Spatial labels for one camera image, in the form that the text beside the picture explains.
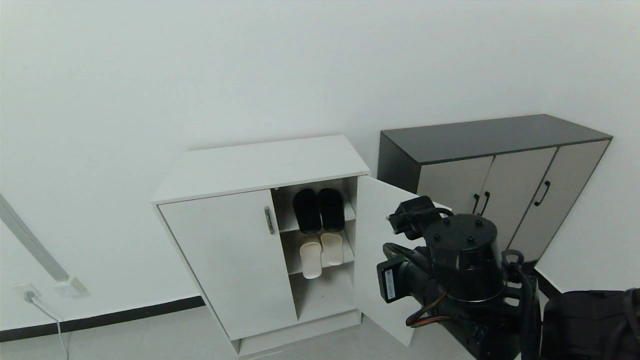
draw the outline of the wall outlet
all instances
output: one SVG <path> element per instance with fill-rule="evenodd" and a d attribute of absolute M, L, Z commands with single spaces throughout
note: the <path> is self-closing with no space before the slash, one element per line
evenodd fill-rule
<path fill-rule="evenodd" d="M 80 297 L 86 292 L 84 285 L 75 276 L 55 284 L 53 290 L 56 290 L 56 293 L 62 297 Z"/>
<path fill-rule="evenodd" d="M 24 293 L 32 291 L 36 297 L 41 297 L 42 294 L 31 285 L 30 282 L 21 282 L 20 284 L 12 284 L 11 287 L 17 292 L 21 298 L 24 298 Z"/>

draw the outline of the cabinet door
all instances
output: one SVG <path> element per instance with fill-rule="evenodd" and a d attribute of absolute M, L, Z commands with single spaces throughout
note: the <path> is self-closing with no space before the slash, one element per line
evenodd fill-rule
<path fill-rule="evenodd" d="M 420 170 L 418 195 L 447 204 L 455 213 L 472 213 L 489 173 L 493 156 L 424 165 Z"/>
<path fill-rule="evenodd" d="M 369 176 L 358 178 L 357 196 L 353 279 L 355 306 L 401 343 L 409 346 L 413 329 L 407 327 L 404 321 L 420 309 L 420 304 L 412 297 L 387 304 L 380 296 L 376 265 L 387 260 L 382 253 L 384 243 L 392 242 L 410 249 L 424 245 L 424 240 L 411 241 L 403 234 L 395 235 L 387 220 L 387 216 L 393 214 L 402 201 L 417 196 Z"/>
<path fill-rule="evenodd" d="M 230 340 L 298 321 L 270 190 L 159 209 Z"/>
<path fill-rule="evenodd" d="M 484 208 L 483 216 L 498 227 L 501 250 L 509 245 L 555 152 L 555 147 L 512 152 L 493 160 L 476 211 Z"/>
<path fill-rule="evenodd" d="M 558 149 L 510 248 L 521 251 L 525 260 L 540 258 L 608 144 L 608 141 L 580 143 Z"/>

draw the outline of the door handle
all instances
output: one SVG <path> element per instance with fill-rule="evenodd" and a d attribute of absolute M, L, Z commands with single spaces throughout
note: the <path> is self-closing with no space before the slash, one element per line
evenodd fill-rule
<path fill-rule="evenodd" d="M 264 207 L 264 217 L 267 220 L 267 226 L 269 227 L 269 234 L 271 235 L 275 234 L 276 231 L 273 229 L 273 223 L 271 221 L 271 210 L 269 209 L 269 206 Z"/>
<path fill-rule="evenodd" d="M 478 207 L 478 201 L 480 201 L 480 195 L 474 194 L 474 199 L 476 200 L 476 204 L 474 205 L 474 209 L 471 211 L 471 214 L 476 212 L 476 208 Z"/>
<path fill-rule="evenodd" d="M 484 192 L 484 196 L 486 196 L 486 200 L 484 201 L 484 206 L 482 207 L 482 212 L 480 212 L 480 216 L 484 216 L 484 210 L 486 209 L 486 205 L 489 203 L 489 198 L 491 197 L 491 193 Z"/>
<path fill-rule="evenodd" d="M 547 196 L 547 193 L 549 192 L 549 188 L 551 187 L 551 181 L 549 181 L 549 180 L 545 181 L 545 186 L 547 187 L 545 189 L 545 193 L 542 194 L 542 199 L 540 199 L 540 201 L 536 201 L 536 202 L 533 203 L 535 206 L 540 206 L 540 204 L 542 204 L 542 202 L 545 200 L 545 197 Z"/>

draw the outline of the black slipper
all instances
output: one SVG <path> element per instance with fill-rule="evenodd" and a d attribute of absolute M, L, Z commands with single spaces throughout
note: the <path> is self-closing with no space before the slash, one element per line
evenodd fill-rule
<path fill-rule="evenodd" d="M 344 201 L 336 189 L 322 189 L 318 193 L 318 204 L 324 230 L 337 232 L 344 230 Z"/>
<path fill-rule="evenodd" d="M 293 212 L 301 233 L 312 234 L 322 229 L 316 192 L 312 189 L 302 189 L 293 197 Z"/>

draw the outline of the white cable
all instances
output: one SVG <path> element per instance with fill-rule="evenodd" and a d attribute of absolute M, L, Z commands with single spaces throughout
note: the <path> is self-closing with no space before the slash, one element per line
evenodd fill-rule
<path fill-rule="evenodd" d="M 48 317 L 52 318 L 53 321 L 56 322 L 56 325 L 58 326 L 58 337 L 60 338 L 60 344 L 62 345 L 62 349 L 65 351 L 65 354 L 67 355 L 67 360 L 69 360 L 69 351 L 67 350 L 67 347 L 65 346 L 65 342 L 62 340 L 62 331 L 60 330 L 60 321 L 58 319 L 56 319 L 55 317 L 51 316 L 51 314 L 49 314 L 47 311 L 45 311 L 45 309 L 41 308 L 40 305 L 36 304 L 35 301 L 33 301 L 34 297 L 35 297 L 35 294 L 32 291 L 27 291 L 27 292 L 24 293 L 24 300 L 26 302 L 34 305 L 40 311 L 42 311 L 43 314 L 45 314 Z"/>

